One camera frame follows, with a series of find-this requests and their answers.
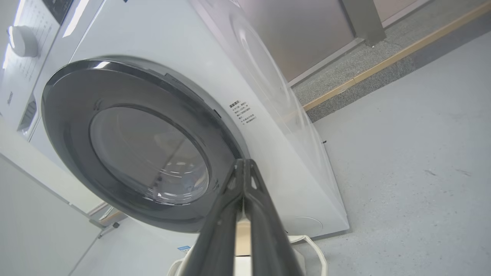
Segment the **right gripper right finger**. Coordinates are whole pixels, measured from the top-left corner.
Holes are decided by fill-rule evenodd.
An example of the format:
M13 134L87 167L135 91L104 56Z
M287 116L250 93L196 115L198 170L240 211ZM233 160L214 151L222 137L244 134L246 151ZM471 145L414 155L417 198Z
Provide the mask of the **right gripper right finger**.
M251 221L253 276L303 276L255 161L244 161L244 211Z

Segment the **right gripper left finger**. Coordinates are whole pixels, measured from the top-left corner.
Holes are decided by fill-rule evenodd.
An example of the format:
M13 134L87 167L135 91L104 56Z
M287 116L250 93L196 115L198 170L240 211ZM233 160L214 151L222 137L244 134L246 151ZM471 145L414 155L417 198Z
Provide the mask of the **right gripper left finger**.
M183 276L233 276L236 228L243 209L243 194L244 159L237 159L190 252Z

